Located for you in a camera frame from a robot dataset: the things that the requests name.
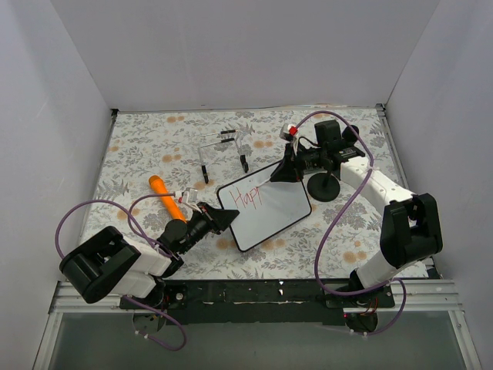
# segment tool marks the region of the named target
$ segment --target small whiteboard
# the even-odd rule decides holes
[[[240,211],[230,226],[240,251],[248,251],[311,214],[303,182],[268,182],[257,187],[278,164],[273,163],[217,191],[223,209]]]

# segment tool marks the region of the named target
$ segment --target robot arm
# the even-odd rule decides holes
[[[317,147],[307,150],[297,143],[296,130],[289,126],[283,127],[280,136],[290,143],[286,145],[283,161],[273,171],[270,180],[301,181],[305,173],[325,170],[327,175],[317,174],[308,181],[308,192],[317,191],[311,194],[312,197],[321,200],[316,196],[320,196],[320,190],[324,191],[321,187],[329,187],[328,180],[335,181],[336,177],[357,189],[370,167],[364,153],[354,146],[354,135],[349,129],[345,129],[341,135],[335,120],[317,123],[315,131]],[[310,186],[312,179],[318,176],[322,181],[317,180],[315,186]],[[335,185],[337,196],[339,185]],[[383,216],[381,250],[350,274],[348,291],[359,291],[389,281],[416,261],[441,251],[443,244],[438,209],[430,194],[416,195],[397,185],[381,171],[372,169],[361,195]]]
[[[209,232],[221,234],[240,213],[222,210],[204,202],[195,203],[196,190],[177,192],[180,203],[193,209],[188,222],[174,219],[166,224],[158,242],[171,252],[166,257],[148,244],[127,238],[114,227],[105,227],[67,254],[60,271],[87,303],[106,295],[127,294],[145,298],[160,278],[173,275],[182,265],[185,254]]]

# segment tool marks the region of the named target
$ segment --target white enclosure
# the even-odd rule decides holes
[[[25,369],[60,275],[55,228],[92,196],[110,111],[48,0],[0,2],[0,30],[0,368]]]
[[[111,108],[385,103],[438,0],[52,0]]]
[[[434,194],[444,250],[483,368],[493,368],[493,4],[440,2],[388,103],[411,188]]]

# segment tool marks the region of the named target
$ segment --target glass panel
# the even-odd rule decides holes
[[[314,323],[201,324],[186,332],[187,346],[170,352],[135,335],[131,314],[64,314],[50,369],[465,368],[447,312],[405,312],[372,338]],[[181,341],[174,327],[157,337]]]

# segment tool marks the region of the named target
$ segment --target gray floral pattern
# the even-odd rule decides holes
[[[244,176],[234,145],[216,145],[204,150],[210,183],[203,182],[197,147],[198,135],[224,129],[240,129],[250,172],[278,161],[284,142],[278,134],[284,123],[298,123],[311,111],[305,109],[254,110],[206,113],[119,114],[99,178],[96,196],[114,200],[124,207],[152,193],[148,179],[161,176],[170,191],[195,187],[199,198],[219,206],[216,190]],[[375,163],[392,180],[398,181],[390,151],[375,109],[337,111],[360,128],[375,157]],[[313,124],[330,119],[315,116],[302,127],[302,134],[315,140]],[[183,260],[185,265],[173,279],[258,279],[312,278],[314,258],[328,224],[354,190],[341,184],[333,202],[310,199],[312,214],[254,249],[241,253],[229,230],[207,235]],[[186,217],[192,212],[179,205]],[[166,209],[156,198],[139,203],[133,211],[150,237],[158,237],[169,221]],[[138,240],[128,227],[126,215],[108,204],[93,204],[83,231],[86,240],[103,227],[113,225],[126,238]],[[320,259],[320,276],[345,278],[377,252],[381,217],[362,197],[348,209],[325,244]],[[426,277],[419,263],[401,273],[405,277]]]

